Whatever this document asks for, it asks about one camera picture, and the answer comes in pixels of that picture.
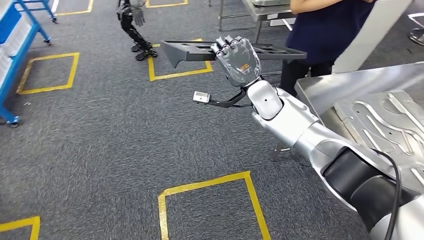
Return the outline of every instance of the robot finger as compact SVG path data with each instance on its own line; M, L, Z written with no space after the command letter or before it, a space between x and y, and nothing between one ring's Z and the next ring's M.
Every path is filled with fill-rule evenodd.
M220 47L218 46L217 43L214 43L210 46L210 49L212 49L212 51L217 55L220 56L223 54L223 52L221 51Z
M227 42L227 44L229 44L229 45L233 45L233 44L237 43L237 40L232 38L230 35L226 36L224 39Z
M230 46L227 44L227 42L222 37L217 38L216 42L218 43L219 47L223 50L230 48Z

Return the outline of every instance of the small white device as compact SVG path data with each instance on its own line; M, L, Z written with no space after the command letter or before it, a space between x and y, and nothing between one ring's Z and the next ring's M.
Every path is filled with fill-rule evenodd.
M193 101L198 103L207 104L211 100L211 95L209 93L204 93L200 91L195 91L193 96Z

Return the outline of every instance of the yellow floor square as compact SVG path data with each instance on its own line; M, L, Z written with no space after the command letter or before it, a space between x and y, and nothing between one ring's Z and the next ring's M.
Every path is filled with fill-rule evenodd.
M200 42L202 41L202 39L199 38L199 39L195 39L194 41ZM158 48L160 46L161 46L160 44L153 44L154 48ZM153 63L153 58L149 57L147 59L147 64L148 64L148 76L151 82L156 80L162 80L162 79L170 79L170 78L184 77L184 76L195 75L195 74L210 73L213 71L211 63L209 61L205 61L204 64L206 67L204 69L157 76L155 75L155 66Z
M239 173L234 173L219 178L215 178L208 181L201 181L196 183L190 183L186 185L171 187L165 189L161 194L159 194L157 201L159 207L159 223L161 231L161 240L169 240L168 235L168 222L167 222L167 206L166 206L166 196L180 194L187 191L192 191L196 189L206 188L213 185L223 184L227 182L232 182L236 180L244 180L246 183L247 191L253 205L253 210L259 224L260 232L262 234L263 240L270 240L271 236L268 231L267 224L265 222L264 216L262 214L261 205L259 204L258 197L256 195L255 188L253 186L252 178L250 176L250 171L244 171Z
M49 59L58 59L58 58L66 58L66 57L72 57L72 66L70 68L69 77L67 79L67 83L65 85L59 85L59 86L50 86L50 87L42 87L42 88L36 88L36 89L26 89L24 90L25 83L27 82L28 76L30 75L31 68L33 66L33 63L35 61L42 61L42 60L49 60ZM77 71L77 65L78 65L78 59L80 57L79 52L72 52L72 53L65 53L65 54L59 54L59 55L50 55L50 56L42 56L30 59L28 62L28 65L26 66L25 72L23 73L22 79L20 80L19 86L17 87L16 93L20 95L24 94L35 94L35 93L41 93L41 92L48 92L53 90L61 90L61 89L69 89L72 88L72 85L74 83L75 73Z
M172 3L172 4L158 4L158 5L151 5L150 0L147 0L145 3L146 8L152 9L152 8L163 8L163 7L175 7L175 6L181 6L189 4L189 0L184 0L180 3Z
M29 240L38 240L40 232L40 216L0 224L0 233L31 226Z
M66 16L66 15L74 15L74 14L88 14L88 13L91 13L92 12L92 9L93 9L93 3L94 3L94 0L88 0L87 10L56 13L56 16Z

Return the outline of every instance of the gray tray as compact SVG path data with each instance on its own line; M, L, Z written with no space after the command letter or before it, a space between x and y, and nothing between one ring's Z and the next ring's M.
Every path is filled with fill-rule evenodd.
M403 185L424 193L424 110L406 92L342 100L334 109L358 143L389 154Z

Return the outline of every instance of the black cable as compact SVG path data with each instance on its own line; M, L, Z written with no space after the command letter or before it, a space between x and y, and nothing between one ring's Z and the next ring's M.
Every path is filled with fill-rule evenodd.
M396 175L396 189L394 191L394 200L393 200L393 208L391 210L391 216L390 216L390 221L388 223L388 227L387 227L387 232L385 234L385 238L384 240L391 240L392 239L392 235L393 235L393 231L395 230L395 224L396 224L396 220L398 219L398 213L399 213L399 207L401 204L401 196L402 196L402 179L401 179L401 174L399 172L399 168L396 165L396 162L393 160L393 158L391 158L389 155L387 155L386 153L373 149L371 148L374 152L376 152L377 154L380 154L382 156L384 156L385 158L387 158L387 160L390 161L390 163L393 165L393 169L394 169L394 174Z
M232 105L231 107L233 107L233 108L246 108L246 107L250 107L250 106L252 106L252 104Z

